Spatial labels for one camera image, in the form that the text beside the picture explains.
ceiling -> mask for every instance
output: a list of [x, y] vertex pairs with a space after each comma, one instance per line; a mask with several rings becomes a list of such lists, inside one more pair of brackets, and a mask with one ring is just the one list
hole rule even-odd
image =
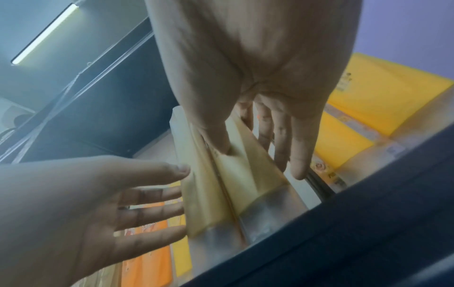
[[143, 0], [86, 0], [19, 65], [11, 65], [11, 60], [70, 3], [0, 3], [0, 97], [40, 110], [88, 62], [147, 17]]

pinky finger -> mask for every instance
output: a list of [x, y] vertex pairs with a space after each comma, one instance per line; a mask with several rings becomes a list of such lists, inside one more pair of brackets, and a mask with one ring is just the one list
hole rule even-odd
[[186, 226], [115, 238], [115, 247], [106, 266], [141, 256], [167, 246], [186, 236]]

finger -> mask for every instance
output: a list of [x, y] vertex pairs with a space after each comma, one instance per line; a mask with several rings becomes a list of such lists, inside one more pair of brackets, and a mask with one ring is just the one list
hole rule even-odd
[[268, 151], [273, 137], [273, 118], [271, 110], [262, 103], [256, 103], [259, 113], [259, 143]]
[[254, 129], [254, 113], [252, 107], [252, 102], [236, 103], [235, 105], [236, 112], [250, 130]]
[[227, 154], [230, 150], [230, 139], [228, 138], [227, 127], [225, 122], [217, 126], [208, 128], [198, 127], [203, 139], [222, 154]]
[[183, 203], [167, 204], [141, 209], [122, 209], [117, 211], [117, 228], [124, 230], [159, 222], [184, 213]]
[[104, 180], [116, 189], [170, 184], [187, 177], [191, 171], [188, 165], [126, 158], [114, 161], [106, 167]]
[[174, 226], [162, 230], [115, 238], [115, 247], [106, 266], [143, 255], [183, 239], [186, 226]]
[[298, 180], [305, 178], [307, 169], [311, 163], [317, 142], [318, 129], [321, 115], [307, 117], [305, 119], [292, 118], [292, 147], [290, 166], [292, 176]]
[[132, 188], [122, 192], [119, 206], [139, 205], [166, 200], [174, 200], [181, 197], [181, 186], [170, 188]]
[[292, 120], [283, 112], [271, 112], [274, 122], [274, 162], [284, 172], [290, 157], [292, 145]]

white strip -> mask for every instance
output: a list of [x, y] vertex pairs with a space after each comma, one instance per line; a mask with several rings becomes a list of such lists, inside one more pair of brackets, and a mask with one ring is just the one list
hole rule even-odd
[[69, 15], [77, 10], [75, 4], [69, 5], [43, 32], [36, 37], [17, 57], [11, 61], [14, 65], [19, 64], [28, 54], [33, 51], [47, 36], [49, 36]]

light fixture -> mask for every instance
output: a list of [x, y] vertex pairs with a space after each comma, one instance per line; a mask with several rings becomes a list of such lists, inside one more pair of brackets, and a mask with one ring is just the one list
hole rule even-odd
[[13, 65], [19, 64], [31, 51], [33, 51], [47, 36], [50, 35], [69, 15], [77, 10], [76, 4], [69, 5], [44, 31], [42, 31], [38, 37], [36, 37], [30, 44], [28, 44], [22, 52], [19, 53], [11, 63]]

